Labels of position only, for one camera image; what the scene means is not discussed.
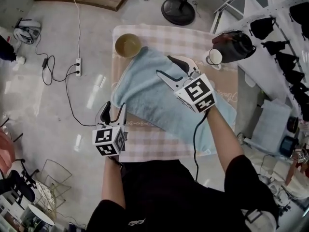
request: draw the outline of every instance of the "electrical outlet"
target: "electrical outlet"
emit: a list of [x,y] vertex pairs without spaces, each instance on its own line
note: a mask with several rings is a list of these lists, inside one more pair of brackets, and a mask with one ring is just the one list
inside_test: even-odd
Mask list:
[[79,64],[79,66],[76,65],[76,71],[79,71],[79,73],[76,73],[76,76],[81,76],[82,75],[82,59],[77,58],[76,63]]

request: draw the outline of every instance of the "light blue cloth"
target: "light blue cloth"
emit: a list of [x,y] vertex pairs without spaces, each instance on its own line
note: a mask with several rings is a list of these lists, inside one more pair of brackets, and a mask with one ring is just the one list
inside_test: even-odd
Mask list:
[[[156,70],[175,78],[187,77],[185,72],[161,52],[143,47],[114,89],[112,104],[119,108],[125,102],[129,113],[175,135],[184,143],[193,145],[194,129],[204,113],[197,114],[183,105],[172,89],[157,76]],[[236,118],[235,109],[218,93],[216,98],[217,108],[231,126]],[[216,153],[207,120],[197,130],[196,146],[199,151],[209,149],[212,154]]]

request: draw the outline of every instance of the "black t-shirt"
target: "black t-shirt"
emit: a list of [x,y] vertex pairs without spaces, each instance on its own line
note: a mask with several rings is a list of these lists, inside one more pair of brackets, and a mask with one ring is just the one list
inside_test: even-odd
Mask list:
[[126,210],[101,201],[87,231],[248,231],[241,209],[269,211],[278,220],[271,191],[245,156],[230,162],[225,192],[196,183],[178,160],[141,163],[123,184]]

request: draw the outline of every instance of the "pink checkered cloth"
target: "pink checkered cloth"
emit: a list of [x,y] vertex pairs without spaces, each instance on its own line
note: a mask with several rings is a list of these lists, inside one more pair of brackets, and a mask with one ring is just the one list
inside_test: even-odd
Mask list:
[[[153,25],[123,25],[113,30],[113,54],[112,54],[112,89],[117,85],[120,77],[131,59],[123,58],[116,53],[115,42],[119,36],[125,33],[137,35],[142,46],[149,46],[161,51],[164,55],[182,55],[193,59],[202,73],[214,85],[214,89],[222,95],[235,110],[238,97],[238,70],[236,64],[222,64],[220,71],[211,66],[204,65],[201,57],[205,51],[212,48],[213,34],[166,26]],[[152,125],[151,123],[127,115],[126,131],[128,139],[126,150],[121,152],[120,161],[138,162],[149,160],[174,160],[192,157],[194,150],[192,145],[187,145],[170,133]],[[208,155],[210,150],[197,152],[197,156]]]

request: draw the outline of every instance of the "concrete floor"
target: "concrete floor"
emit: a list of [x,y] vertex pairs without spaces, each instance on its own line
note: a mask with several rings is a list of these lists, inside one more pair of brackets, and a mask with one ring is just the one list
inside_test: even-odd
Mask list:
[[[83,59],[83,76],[72,76],[68,82],[75,115],[86,124],[93,124],[99,108],[111,94],[112,30],[121,24],[155,24],[172,26],[161,14],[164,0],[127,0],[118,12],[80,5],[81,39],[80,52]],[[213,21],[212,12],[220,0],[196,0],[201,15],[187,28],[209,31]],[[38,52],[56,58],[54,76],[62,79],[68,67],[78,55],[78,16],[73,3],[36,2],[27,18],[42,24],[42,41]],[[42,168],[46,159],[52,159],[73,173],[69,184],[72,189],[65,195],[66,203],[58,212],[74,217],[79,224],[86,224],[100,201],[104,158],[98,157],[91,144],[91,128],[79,125],[73,118],[64,83],[42,82],[43,56],[35,54],[35,45],[22,45],[19,53],[27,62],[19,68],[5,63],[0,69],[0,111],[10,117],[9,127],[13,134],[24,136],[17,144],[17,154],[27,160],[30,169]],[[96,94],[91,109],[86,107],[93,93],[97,76],[105,76],[106,82]],[[250,88],[239,71],[239,102],[236,133],[244,130],[256,106],[258,87]],[[82,139],[78,147],[76,138]],[[182,163],[195,175],[193,159]],[[199,182],[223,190],[224,172],[216,155],[200,157]],[[49,174],[57,174],[52,168]]]
[[27,16],[33,0],[0,0],[0,27],[13,30],[19,18]]

